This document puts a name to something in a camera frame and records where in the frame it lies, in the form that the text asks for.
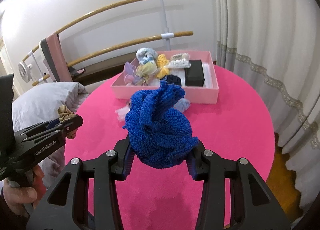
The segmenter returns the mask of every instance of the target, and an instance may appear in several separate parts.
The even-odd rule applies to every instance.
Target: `wooden bar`
[[[59,34],[59,33],[61,33],[62,31],[70,28],[71,26],[79,23],[80,21],[85,20],[85,19],[87,19],[87,18],[90,18],[90,17],[92,17],[92,16],[94,16],[94,15],[97,15],[97,14],[99,14],[99,13],[101,13],[101,12],[104,12],[104,11],[106,11],[106,10],[110,10],[110,9],[113,9],[113,8],[116,8],[116,7],[119,7],[119,6],[122,6],[122,5],[127,5],[127,4],[130,4],[130,3],[134,3],[134,2],[137,2],[137,1],[146,1],[146,0],[124,0],[124,1],[119,1],[119,2],[116,2],[116,3],[110,4],[110,5],[104,6],[104,7],[100,8],[100,9],[91,11],[91,12],[83,15],[82,17],[77,18],[76,20],[68,23],[67,25],[65,25],[65,26],[63,26],[62,28],[58,29],[58,30],[56,31],[56,33]],[[38,49],[39,49],[39,45],[37,45],[36,47],[34,47],[34,48],[32,49],[32,52],[34,53],[34,52],[35,52],[36,50],[38,50]],[[29,58],[29,55],[26,55],[22,61],[24,62],[24,61],[26,61],[28,58]]]
[[[176,32],[174,33],[174,37],[183,37],[183,36],[192,36],[193,35],[193,31],[182,31],[182,32]],[[96,56],[100,56],[103,55],[105,53],[109,53],[111,51],[117,50],[117,49],[121,49],[121,48],[125,48],[125,47],[129,47],[129,46],[133,46],[133,45],[137,45],[137,44],[141,44],[141,43],[146,43],[146,42],[150,42],[150,41],[155,41],[155,40],[161,40],[162,37],[161,35],[157,35],[157,36],[152,36],[152,37],[146,37],[146,38],[139,38],[139,39],[135,39],[135,40],[131,40],[125,43],[121,43],[112,47],[108,47],[99,51],[96,51],[94,53],[88,54],[84,57],[78,58],[74,61],[71,61],[70,63],[67,64],[68,67],[70,66],[74,66],[77,65],[83,61],[86,61],[88,59],[94,58]],[[49,74],[45,75],[43,77],[43,79],[48,79],[50,77]],[[32,84],[32,86],[36,86],[38,85],[39,82],[36,81]]]

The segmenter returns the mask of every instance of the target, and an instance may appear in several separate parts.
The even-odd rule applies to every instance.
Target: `white round object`
[[[25,62],[20,62],[18,64],[19,73],[26,83],[28,83],[31,79],[31,72]]]

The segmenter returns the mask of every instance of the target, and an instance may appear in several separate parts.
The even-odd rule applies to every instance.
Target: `pink tray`
[[[183,86],[186,92],[186,99],[191,103],[217,103],[219,86],[217,82],[216,73],[214,71],[214,65],[212,57],[209,51],[188,51],[188,50],[174,50],[174,51],[159,51],[158,54],[165,54],[169,59],[172,55],[179,53],[189,53],[191,60],[200,59],[204,63],[209,64],[212,88],[196,87],[196,86]],[[131,63],[137,65],[137,59],[135,58]],[[156,86],[126,86],[124,83],[123,73],[114,81],[111,88],[118,99],[130,99],[131,96],[139,90],[154,90],[158,89]]]

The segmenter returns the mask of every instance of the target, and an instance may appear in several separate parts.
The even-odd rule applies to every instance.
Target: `person's left hand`
[[[30,204],[33,202],[33,207],[36,208],[41,198],[46,192],[43,185],[42,178],[44,173],[39,165],[33,168],[35,178],[32,187],[12,188],[6,178],[4,180],[3,195],[8,207],[12,212],[19,216],[28,217],[23,204]]]

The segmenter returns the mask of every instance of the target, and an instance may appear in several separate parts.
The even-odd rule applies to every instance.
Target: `pink table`
[[[215,71],[220,88],[217,104],[191,104],[185,112],[193,135],[223,158],[246,157],[266,180],[275,151],[269,112],[244,80],[218,66]],[[84,122],[76,138],[66,143],[66,162],[73,157],[94,159],[126,137],[124,122],[118,122],[115,114],[126,101],[114,97],[110,88],[114,79],[102,84],[80,106],[77,113]],[[202,185],[192,180],[185,162],[169,169],[154,169],[135,157],[127,180],[116,182],[124,229],[194,230]],[[93,182],[88,208],[93,213]],[[230,188],[226,184],[225,224],[229,222]]]

